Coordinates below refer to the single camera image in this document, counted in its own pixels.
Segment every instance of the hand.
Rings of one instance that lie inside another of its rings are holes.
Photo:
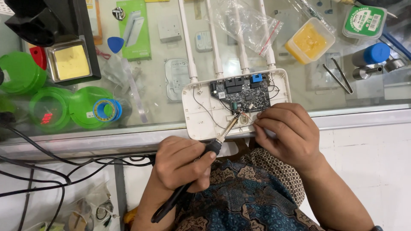
[[[211,164],[216,158],[208,152],[197,159],[205,150],[205,145],[196,140],[171,136],[159,144],[153,172],[168,190],[193,182],[187,192],[200,192],[210,186]]]
[[[256,142],[274,157],[297,171],[317,168],[322,156],[320,131],[301,105],[275,104],[259,113],[253,126]],[[268,137],[263,128],[274,132],[277,138]]]

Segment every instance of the red digital display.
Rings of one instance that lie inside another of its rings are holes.
[[[42,119],[41,124],[46,124],[46,123],[50,122],[50,119],[51,119],[52,116],[53,116],[53,114],[44,114],[44,117]]]

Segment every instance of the yellow solder paste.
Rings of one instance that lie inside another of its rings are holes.
[[[327,46],[327,40],[317,32],[314,25],[311,23],[307,23],[300,31],[297,32],[297,34],[294,35],[292,39],[297,47],[310,59],[313,59],[320,54]],[[305,64],[305,62],[301,60],[299,54],[290,48],[289,42],[290,41],[285,44],[285,48],[300,63]]]
[[[87,58],[82,45],[72,46],[55,51],[58,78],[60,80],[72,79],[90,74]]]

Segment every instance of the blue ethernet port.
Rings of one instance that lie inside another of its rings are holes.
[[[263,76],[261,74],[253,74],[251,76],[250,82],[251,83],[258,83],[263,80]]]

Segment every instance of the yellow paste container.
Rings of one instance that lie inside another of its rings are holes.
[[[335,42],[335,36],[316,18],[310,18],[285,44],[301,64],[317,61]]]

